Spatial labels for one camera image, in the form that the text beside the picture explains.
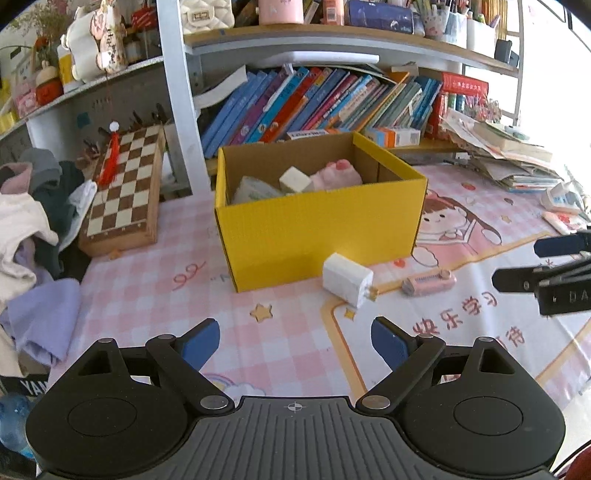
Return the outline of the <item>white foam cube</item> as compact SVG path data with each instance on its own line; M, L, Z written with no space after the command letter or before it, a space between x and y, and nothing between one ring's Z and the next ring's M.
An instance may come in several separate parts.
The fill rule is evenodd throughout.
M280 176L280 190L287 194L308 193L315 191L311 177L296 167L291 166Z

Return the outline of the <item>white power adapter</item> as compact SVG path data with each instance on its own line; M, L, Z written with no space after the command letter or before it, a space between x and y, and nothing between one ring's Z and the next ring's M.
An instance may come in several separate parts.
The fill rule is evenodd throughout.
M373 282L372 269L339 253L332 253L322 266L322 288L355 308L377 299L379 291Z

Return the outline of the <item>stack of papers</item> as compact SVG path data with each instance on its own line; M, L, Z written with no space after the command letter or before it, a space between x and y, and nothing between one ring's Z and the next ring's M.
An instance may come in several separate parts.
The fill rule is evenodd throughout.
M568 178L564 166L543 146L515 136L502 124L481 122L456 110L441 119L442 130L468 155L468 166L509 191L535 192Z

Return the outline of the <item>wooden chess board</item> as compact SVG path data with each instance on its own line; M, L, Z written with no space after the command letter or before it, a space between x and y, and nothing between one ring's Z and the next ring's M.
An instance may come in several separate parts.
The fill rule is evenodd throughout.
M78 235L81 251L98 257L157 241L164 147L158 124L119 137L114 177L98 185Z

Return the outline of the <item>yellow cardboard box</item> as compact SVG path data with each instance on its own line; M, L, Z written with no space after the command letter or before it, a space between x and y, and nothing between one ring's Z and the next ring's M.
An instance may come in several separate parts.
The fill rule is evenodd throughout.
M341 159L352 163L361 185L233 200L246 177L278 187L290 167L311 175ZM214 213L236 291L321 276L332 253L365 266L410 256L427 188L422 173L358 133L221 148Z

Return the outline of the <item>clear tape roll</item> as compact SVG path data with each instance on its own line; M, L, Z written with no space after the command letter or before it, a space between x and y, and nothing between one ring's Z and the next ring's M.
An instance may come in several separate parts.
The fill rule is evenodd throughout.
M255 177L243 176L235 190L231 204L239 205L260 200L282 198L283 192Z

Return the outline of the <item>orange white small box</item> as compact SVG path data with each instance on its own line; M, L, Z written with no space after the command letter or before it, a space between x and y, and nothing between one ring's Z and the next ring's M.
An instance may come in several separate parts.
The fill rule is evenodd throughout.
M421 131L414 128L369 128L363 135L386 149L418 146L421 141Z

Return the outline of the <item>pink plush toy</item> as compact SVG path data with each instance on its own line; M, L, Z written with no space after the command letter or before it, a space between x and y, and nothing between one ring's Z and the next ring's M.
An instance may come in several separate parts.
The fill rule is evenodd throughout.
M329 162L317 173L312 174L310 181L311 184L305 192L330 191L363 184L361 175L346 159Z

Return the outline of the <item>red tassel ornament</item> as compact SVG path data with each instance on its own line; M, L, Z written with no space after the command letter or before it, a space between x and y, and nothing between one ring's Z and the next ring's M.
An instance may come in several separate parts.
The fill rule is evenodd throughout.
M119 123L115 120L109 124L110 146L109 153L106 155L97 185L100 188L108 187L116 175L117 162L120 152Z

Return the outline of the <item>pile of clothes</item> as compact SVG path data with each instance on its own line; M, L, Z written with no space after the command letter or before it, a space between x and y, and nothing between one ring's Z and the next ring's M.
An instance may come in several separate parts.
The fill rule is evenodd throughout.
M89 264L74 242L97 193L71 161L25 150L1 167L1 372L24 377L63 362Z

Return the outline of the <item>row of books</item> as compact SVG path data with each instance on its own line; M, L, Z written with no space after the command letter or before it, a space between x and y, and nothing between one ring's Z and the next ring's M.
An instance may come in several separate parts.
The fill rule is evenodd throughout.
M445 138L448 110L483 118L487 82L451 72L417 69L382 73L353 66L239 68L194 97L200 109L215 107L201 134L204 157L226 146L274 143L369 128L414 128L423 139Z

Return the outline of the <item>white shelf frame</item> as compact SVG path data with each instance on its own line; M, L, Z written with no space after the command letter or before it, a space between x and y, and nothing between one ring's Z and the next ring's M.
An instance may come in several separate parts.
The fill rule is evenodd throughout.
M207 190L211 180L202 153L197 119L200 107L193 97L228 77L242 66L254 69L276 66L290 52L341 54L342 63L359 60L360 55L379 57L379 66L414 62L434 70L480 68L521 78L520 69L448 43L377 29L335 25L277 24L213 30L184 36L179 7L174 1L157 4L162 54L128 67L109 78L97 78L52 103L32 112L1 136L2 148L26 146L48 149L58 159L80 156L84 141L96 139L98 130L110 119L124 121L130 108L124 101L139 101L148 109L162 94L175 128L176 146L170 158L174 183L165 192ZM136 88L143 78L153 76L157 85L140 101Z

